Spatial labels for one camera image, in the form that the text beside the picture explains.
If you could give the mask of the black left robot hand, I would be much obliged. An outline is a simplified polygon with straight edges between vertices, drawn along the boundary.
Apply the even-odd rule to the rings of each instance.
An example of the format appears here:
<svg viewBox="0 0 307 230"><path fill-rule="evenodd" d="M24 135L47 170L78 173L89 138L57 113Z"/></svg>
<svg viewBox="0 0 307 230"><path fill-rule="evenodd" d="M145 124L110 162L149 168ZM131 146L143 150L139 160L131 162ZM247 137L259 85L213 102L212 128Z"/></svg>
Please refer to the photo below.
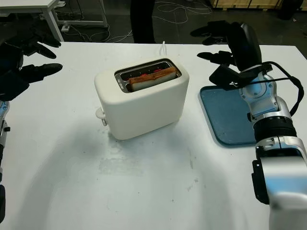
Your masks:
<svg viewBox="0 0 307 230"><path fill-rule="evenodd" d="M58 73L63 68L59 63L41 66L23 65L24 56L29 57L35 53L55 59L56 54L46 46L59 48L61 43L51 35L35 28L18 31L15 36L0 45L0 73L4 74L11 70L19 74L27 83L41 81L46 76Z"/></svg>

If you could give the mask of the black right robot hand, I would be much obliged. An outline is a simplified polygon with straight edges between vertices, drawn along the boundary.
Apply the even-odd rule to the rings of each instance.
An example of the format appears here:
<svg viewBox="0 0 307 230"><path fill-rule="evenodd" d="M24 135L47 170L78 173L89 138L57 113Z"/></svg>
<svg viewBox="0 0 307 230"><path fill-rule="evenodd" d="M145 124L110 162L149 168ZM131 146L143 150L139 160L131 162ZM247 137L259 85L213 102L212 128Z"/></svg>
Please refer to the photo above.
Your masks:
<svg viewBox="0 0 307 230"><path fill-rule="evenodd" d="M193 37L204 37L205 46L227 44L230 51L201 52L197 56L220 65L233 65L244 71L262 63L261 50L254 29L246 23L210 21L206 26L190 32Z"/></svg>

